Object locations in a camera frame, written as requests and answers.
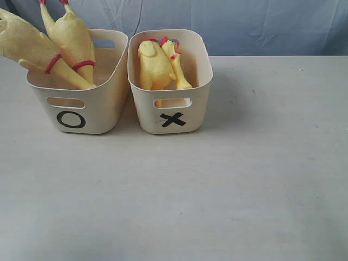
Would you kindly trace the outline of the yellow rubber chicken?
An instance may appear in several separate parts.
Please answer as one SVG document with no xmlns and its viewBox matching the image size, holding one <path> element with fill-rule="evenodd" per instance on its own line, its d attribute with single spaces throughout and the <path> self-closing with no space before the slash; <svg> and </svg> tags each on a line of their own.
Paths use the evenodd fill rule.
<svg viewBox="0 0 348 261">
<path fill-rule="evenodd" d="M 52 74 L 80 90 L 94 87 L 65 62 L 46 34 L 4 9 L 1 9 L 1 55 L 30 72 Z"/>
<path fill-rule="evenodd" d="M 67 64 L 94 85 L 95 48 L 85 22 L 73 11 L 68 1 L 61 1 L 66 13 L 54 21 L 40 1 L 41 16 L 51 41 L 60 49 Z"/>
<path fill-rule="evenodd" d="M 171 82 L 176 89 L 192 89 L 181 67 L 179 41 L 163 37 L 144 40 L 138 47 L 140 87 L 145 90 L 164 90 Z"/>
</svg>

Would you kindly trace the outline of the cream bin marked X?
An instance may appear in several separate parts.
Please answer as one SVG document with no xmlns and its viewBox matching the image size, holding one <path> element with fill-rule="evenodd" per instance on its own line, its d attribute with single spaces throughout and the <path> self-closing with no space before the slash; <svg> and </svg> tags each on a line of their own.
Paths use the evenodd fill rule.
<svg viewBox="0 0 348 261">
<path fill-rule="evenodd" d="M 139 86 L 138 47 L 149 38 L 167 36 L 179 42 L 181 66 L 191 89 L 176 89 L 171 83 L 164 90 L 144 90 Z M 191 132 L 200 128 L 206 112 L 212 66 L 200 34 L 187 29 L 148 30 L 132 36 L 128 46 L 128 80 L 136 112 L 143 130 L 151 134 Z"/>
</svg>

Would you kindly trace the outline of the cream bin marked O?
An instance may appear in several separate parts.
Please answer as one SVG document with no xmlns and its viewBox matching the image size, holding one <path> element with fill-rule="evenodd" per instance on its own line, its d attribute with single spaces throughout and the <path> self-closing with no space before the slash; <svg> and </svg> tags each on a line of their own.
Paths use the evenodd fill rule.
<svg viewBox="0 0 348 261">
<path fill-rule="evenodd" d="M 90 29 L 89 33 L 99 43 L 110 41 L 115 45 L 95 48 L 95 88 L 75 90 L 51 74 L 28 72 L 26 76 L 52 124 L 62 132 L 102 134 L 112 130 L 130 90 L 128 36 L 116 30 Z"/>
</svg>

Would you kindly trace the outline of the blue backdrop cloth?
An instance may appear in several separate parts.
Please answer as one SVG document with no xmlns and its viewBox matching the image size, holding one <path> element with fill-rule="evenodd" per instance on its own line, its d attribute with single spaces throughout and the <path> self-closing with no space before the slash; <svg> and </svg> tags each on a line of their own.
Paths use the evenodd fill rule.
<svg viewBox="0 0 348 261">
<path fill-rule="evenodd" d="M 346 55 L 347 1 L 71 1 L 89 28 L 189 29 L 210 55 Z"/>
</svg>

